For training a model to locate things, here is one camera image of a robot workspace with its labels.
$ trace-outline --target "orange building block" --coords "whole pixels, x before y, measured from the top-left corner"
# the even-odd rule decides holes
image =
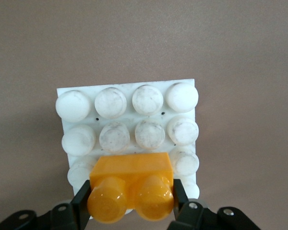
[[[165,152],[100,157],[90,184],[87,208],[103,223],[120,220],[127,209],[151,221],[173,210],[173,170]]]

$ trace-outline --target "white building block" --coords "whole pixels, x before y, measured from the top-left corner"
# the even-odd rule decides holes
[[[76,194],[100,156],[168,152],[174,178],[198,198],[194,79],[57,89],[62,146]]]

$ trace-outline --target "metal screw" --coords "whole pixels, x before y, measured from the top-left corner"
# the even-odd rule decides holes
[[[197,204],[196,203],[189,203],[189,208],[197,209]]]
[[[26,219],[29,215],[28,214],[22,214],[18,219]]]
[[[61,206],[61,207],[58,208],[58,211],[61,212],[61,211],[64,211],[65,209],[66,209],[65,206]]]
[[[223,212],[228,216],[233,216],[234,212],[228,208],[224,209]]]

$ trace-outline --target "orange block's side face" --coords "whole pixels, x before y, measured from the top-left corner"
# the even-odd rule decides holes
[[[90,173],[90,184],[88,210],[100,222],[116,222],[126,209],[156,221],[173,209],[173,170],[167,153],[101,157]]]

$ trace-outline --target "brown surface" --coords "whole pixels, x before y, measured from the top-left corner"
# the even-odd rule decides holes
[[[0,1],[0,221],[72,197],[56,88],[195,78],[213,211],[288,229],[288,1]],[[87,229],[166,229],[135,213]]]

